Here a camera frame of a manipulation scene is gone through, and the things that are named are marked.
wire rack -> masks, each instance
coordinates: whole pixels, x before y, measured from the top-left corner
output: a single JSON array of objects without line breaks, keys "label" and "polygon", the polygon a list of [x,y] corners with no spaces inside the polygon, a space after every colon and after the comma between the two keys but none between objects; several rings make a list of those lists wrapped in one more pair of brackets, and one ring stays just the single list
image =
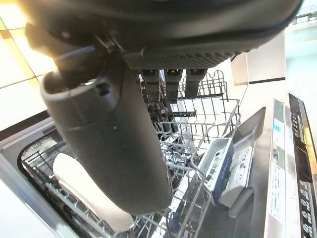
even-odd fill
[{"label": "wire rack", "polygon": [[64,191],[53,174],[58,153],[75,158],[57,131],[27,148],[22,165],[60,211],[89,237],[197,237],[210,204],[211,194],[205,189],[205,174],[198,164],[208,145],[231,133],[240,122],[239,100],[228,98],[223,73],[207,73],[195,99],[182,98],[186,78],[179,83],[177,103],[162,101],[148,104],[153,125],[161,144],[163,159],[172,176],[173,199],[162,211],[134,216],[134,226],[127,232],[115,233],[81,201]]}]

open dishwasher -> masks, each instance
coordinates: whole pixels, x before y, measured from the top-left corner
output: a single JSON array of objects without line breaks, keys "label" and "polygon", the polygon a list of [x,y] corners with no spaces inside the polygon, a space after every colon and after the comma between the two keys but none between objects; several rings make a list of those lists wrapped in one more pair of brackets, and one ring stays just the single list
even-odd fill
[{"label": "open dishwasher", "polygon": [[[309,141],[303,103],[291,97],[291,102],[299,102],[301,113],[296,117],[301,133],[295,132],[293,136],[287,103],[275,101],[274,107],[261,108],[240,123],[240,101],[228,97],[221,71],[209,70],[192,99],[184,98],[185,81],[183,76],[177,103],[147,104],[160,140],[162,159],[172,175],[172,203],[165,210],[133,216],[134,224],[129,231],[114,232],[60,187],[53,174],[53,162],[59,153],[75,159],[76,155],[50,118],[1,142],[1,163],[5,165],[2,174],[8,174],[7,167],[16,168],[19,172],[7,175],[6,181],[15,184],[20,197],[56,230],[47,208],[31,202],[35,197],[45,199],[80,237],[316,237],[316,156],[312,140]],[[161,95],[167,95],[164,87]],[[301,151],[309,155],[309,160],[305,167],[294,170],[298,152],[294,156],[294,147],[287,145],[291,141],[297,143],[298,137],[304,144]],[[307,211],[303,213],[303,202],[299,203],[302,183],[298,182],[298,189],[288,183],[288,165],[293,166],[292,179],[310,178],[300,180],[307,186],[310,225]],[[277,166],[284,170],[276,172]],[[288,216],[288,212],[294,211],[286,206],[294,206],[295,215]]]}]

